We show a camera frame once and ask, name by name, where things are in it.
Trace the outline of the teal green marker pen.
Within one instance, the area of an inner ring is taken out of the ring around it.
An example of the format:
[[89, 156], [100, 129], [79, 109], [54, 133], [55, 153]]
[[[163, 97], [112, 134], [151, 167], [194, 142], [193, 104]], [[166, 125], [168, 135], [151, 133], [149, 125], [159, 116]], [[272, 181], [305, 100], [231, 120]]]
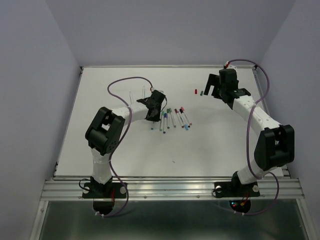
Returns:
[[161, 116], [160, 116], [160, 128], [159, 130], [162, 132], [164, 130], [164, 111], [161, 112]]

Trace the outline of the dark green marker pen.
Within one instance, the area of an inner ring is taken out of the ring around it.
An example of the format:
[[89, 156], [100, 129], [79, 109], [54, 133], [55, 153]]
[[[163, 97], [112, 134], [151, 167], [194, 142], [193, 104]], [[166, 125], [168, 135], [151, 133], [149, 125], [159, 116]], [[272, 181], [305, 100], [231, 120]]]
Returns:
[[136, 101], [135, 98], [133, 96], [133, 93], [130, 91], [129, 92], [129, 99], [130, 99], [130, 104], [133, 105]]

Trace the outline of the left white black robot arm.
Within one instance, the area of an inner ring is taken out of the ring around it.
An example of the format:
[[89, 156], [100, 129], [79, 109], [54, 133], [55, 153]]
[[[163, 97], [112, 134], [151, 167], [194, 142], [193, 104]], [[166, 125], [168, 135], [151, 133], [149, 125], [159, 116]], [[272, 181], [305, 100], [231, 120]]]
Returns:
[[90, 182], [83, 187], [84, 194], [108, 196], [112, 191], [112, 154], [129, 131], [131, 123], [140, 120], [158, 122], [161, 120], [162, 103], [166, 96], [154, 90], [146, 98], [117, 109], [101, 107], [95, 114], [86, 133], [85, 139], [91, 149], [93, 171]]

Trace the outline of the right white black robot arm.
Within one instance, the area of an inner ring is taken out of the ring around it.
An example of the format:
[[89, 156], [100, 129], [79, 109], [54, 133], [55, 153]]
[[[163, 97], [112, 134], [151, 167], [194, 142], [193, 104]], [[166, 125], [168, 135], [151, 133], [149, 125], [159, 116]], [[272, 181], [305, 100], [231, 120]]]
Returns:
[[222, 100], [247, 122], [247, 130], [253, 130], [258, 137], [253, 159], [248, 159], [247, 165], [236, 171], [231, 181], [222, 183], [222, 192], [230, 190], [235, 195], [242, 195], [265, 174], [294, 160], [294, 128], [274, 120], [258, 106], [247, 89], [239, 88], [235, 69], [224, 68], [218, 75], [209, 74], [204, 95]]

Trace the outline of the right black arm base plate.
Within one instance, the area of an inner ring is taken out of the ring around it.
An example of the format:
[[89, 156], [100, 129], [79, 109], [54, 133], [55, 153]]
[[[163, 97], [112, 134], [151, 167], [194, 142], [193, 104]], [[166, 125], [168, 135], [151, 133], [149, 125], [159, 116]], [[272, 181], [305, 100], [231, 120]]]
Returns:
[[259, 197], [260, 190], [257, 182], [250, 184], [235, 184], [231, 181], [220, 181], [214, 183], [214, 196], [216, 198], [242, 198]]

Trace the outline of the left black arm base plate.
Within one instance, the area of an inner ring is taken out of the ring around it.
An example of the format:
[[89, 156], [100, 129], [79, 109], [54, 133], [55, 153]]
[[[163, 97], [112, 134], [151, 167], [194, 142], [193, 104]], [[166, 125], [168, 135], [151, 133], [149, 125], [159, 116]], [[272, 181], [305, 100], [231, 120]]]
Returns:
[[125, 199], [126, 189], [120, 182], [109, 182], [105, 185], [86, 182], [82, 191], [83, 199]]

